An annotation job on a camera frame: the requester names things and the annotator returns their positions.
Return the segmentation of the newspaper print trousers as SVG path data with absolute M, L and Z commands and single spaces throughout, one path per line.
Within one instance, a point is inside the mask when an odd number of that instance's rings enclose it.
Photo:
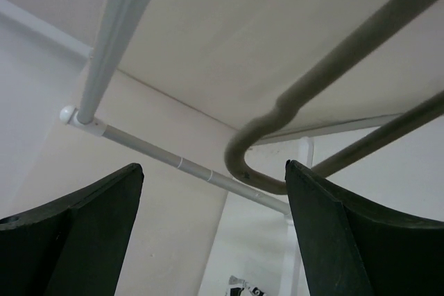
M 230 276 L 225 296 L 267 296 L 267 294 L 245 279 Z

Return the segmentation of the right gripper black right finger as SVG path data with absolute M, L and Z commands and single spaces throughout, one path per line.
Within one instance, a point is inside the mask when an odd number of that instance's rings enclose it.
M 443 294 L 443 222 L 373 202 L 296 160 L 285 182 L 310 295 Z

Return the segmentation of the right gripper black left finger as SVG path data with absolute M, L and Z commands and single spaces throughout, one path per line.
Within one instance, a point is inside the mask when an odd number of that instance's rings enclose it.
M 113 295 L 144 182 L 129 164 L 1 219 L 2 295 Z

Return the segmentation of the grey metal hanger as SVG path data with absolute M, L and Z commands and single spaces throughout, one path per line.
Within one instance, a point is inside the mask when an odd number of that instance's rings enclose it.
M 367 18 L 319 63 L 280 95 L 270 112 L 251 120 L 233 136 L 224 153 L 225 166 L 230 174 L 256 189 L 276 195 L 286 194 L 286 185 L 283 181 L 269 177 L 247 165 L 246 151 L 262 137 L 287 125 L 309 101 L 437 1 L 389 0 Z M 312 170 L 321 177 L 329 177 L 441 115 L 443 115 L 443 93 L 438 93 L 386 123 L 374 133 L 315 165 Z

